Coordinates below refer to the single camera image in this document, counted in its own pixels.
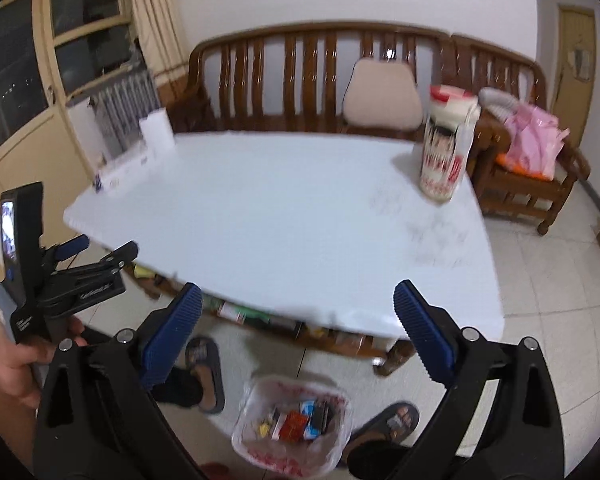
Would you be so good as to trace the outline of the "person's left forearm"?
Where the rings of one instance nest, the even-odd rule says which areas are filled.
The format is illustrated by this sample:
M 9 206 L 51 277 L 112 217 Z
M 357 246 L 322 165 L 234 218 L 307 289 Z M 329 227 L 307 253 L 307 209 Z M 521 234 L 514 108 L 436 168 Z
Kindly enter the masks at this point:
M 33 471 L 36 408 L 11 396 L 0 396 L 0 436 L 20 463 Z

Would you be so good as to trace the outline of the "person's left hand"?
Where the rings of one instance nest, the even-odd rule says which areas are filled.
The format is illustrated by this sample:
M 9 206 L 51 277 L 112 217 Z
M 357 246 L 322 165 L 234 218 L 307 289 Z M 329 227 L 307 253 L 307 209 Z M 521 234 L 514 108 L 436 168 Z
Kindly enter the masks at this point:
M 50 364 L 55 351 L 53 344 L 40 337 L 15 344 L 0 326 L 0 413 L 38 408 L 42 393 L 32 366 Z

